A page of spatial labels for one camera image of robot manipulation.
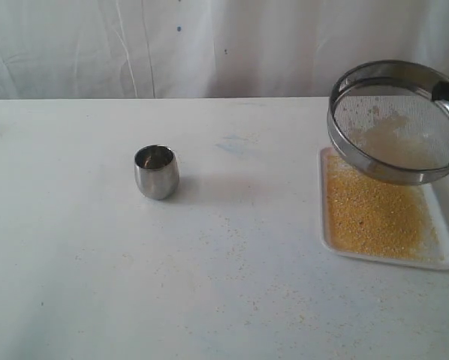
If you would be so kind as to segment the round steel sieve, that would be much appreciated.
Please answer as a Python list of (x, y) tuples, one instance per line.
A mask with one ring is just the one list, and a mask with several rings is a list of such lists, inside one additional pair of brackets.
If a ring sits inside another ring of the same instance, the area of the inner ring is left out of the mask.
[[(449, 175), (449, 102), (431, 101), (437, 82), (449, 77), (409, 61), (380, 60), (361, 64), (334, 84), (327, 111), (327, 131), (340, 157), (366, 176), (397, 185), (422, 185)], [(422, 140), (429, 168), (409, 169), (381, 162), (356, 145), (337, 121), (344, 110), (364, 111), (377, 107), (380, 115), (395, 110), (409, 120), (408, 134)]]

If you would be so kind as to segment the yellow grain powder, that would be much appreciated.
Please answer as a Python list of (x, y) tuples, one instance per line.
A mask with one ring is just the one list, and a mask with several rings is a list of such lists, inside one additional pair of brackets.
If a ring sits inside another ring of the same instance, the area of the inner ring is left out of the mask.
[[(434, 166), (423, 142), (408, 134), (409, 120), (376, 106), (344, 109), (339, 126), (352, 144), (395, 167)], [(433, 261), (439, 236), (421, 187), (388, 184), (368, 177), (340, 156), (324, 156), (327, 237), (332, 247), (350, 254), (398, 260)]]

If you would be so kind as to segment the stainless steel cup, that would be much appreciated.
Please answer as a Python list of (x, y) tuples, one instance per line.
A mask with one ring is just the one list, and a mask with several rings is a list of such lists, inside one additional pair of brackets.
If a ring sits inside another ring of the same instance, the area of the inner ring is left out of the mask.
[(171, 196), (179, 184), (174, 152), (165, 145), (148, 145), (134, 156), (134, 177), (139, 191), (153, 200)]

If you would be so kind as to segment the white square plastic tray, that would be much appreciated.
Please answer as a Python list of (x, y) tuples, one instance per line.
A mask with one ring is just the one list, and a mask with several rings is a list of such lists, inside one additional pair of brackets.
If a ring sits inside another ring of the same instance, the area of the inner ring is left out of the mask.
[(433, 187), (379, 182), (333, 148), (318, 153), (321, 241), (341, 257), (449, 270), (449, 226)]

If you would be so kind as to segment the white backdrop curtain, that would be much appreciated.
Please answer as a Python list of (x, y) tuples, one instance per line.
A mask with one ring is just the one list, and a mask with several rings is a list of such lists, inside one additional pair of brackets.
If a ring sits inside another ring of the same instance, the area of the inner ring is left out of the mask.
[(449, 76), (449, 1), (0, 1), (0, 99), (325, 96), (382, 59)]

